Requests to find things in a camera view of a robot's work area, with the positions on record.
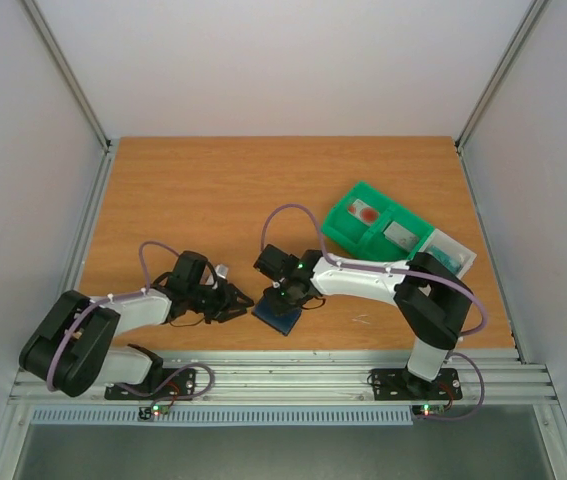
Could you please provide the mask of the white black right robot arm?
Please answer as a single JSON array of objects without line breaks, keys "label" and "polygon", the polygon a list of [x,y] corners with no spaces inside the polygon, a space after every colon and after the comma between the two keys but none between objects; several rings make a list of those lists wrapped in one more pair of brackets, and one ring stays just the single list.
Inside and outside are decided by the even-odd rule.
[{"label": "white black right robot arm", "polygon": [[397,308],[415,336],[399,377],[399,388],[413,399],[424,399],[438,387],[441,367],[456,346],[473,303],[473,292],[423,252],[410,260],[375,262],[320,250],[296,257],[268,244],[254,269],[272,281],[263,300],[277,316],[328,296],[362,298]]}]

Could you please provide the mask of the dark blue card holder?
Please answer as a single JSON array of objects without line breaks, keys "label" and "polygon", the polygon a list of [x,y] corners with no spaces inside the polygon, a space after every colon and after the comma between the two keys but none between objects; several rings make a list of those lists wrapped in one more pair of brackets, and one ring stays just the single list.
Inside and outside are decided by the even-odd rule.
[{"label": "dark blue card holder", "polygon": [[283,336],[288,336],[302,315],[301,308],[276,313],[270,303],[262,298],[252,309],[252,315]]}]

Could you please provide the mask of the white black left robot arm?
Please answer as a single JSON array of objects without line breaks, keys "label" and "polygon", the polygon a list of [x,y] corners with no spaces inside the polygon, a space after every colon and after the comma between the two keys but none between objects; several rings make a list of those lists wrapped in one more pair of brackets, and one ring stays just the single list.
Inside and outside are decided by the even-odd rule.
[{"label": "white black left robot arm", "polygon": [[155,352],[137,344],[114,348],[112,340],[142,326],[174,323],[187,312],[202,322],[225,323],[247,313],[287,335],[300,318],[299,310],[277,315],[265,300],[253,301],[227,279],[224,266],[213,266],[193,251],[177,255],[174,267],[142,289],[126,294],[88,297],[76,290],[60,295],[22,348],[22,370],[45,381],[49,391],[78,397],[97,383],[110,397],[156,399],[161,394],[192,388],[179,382]]}]

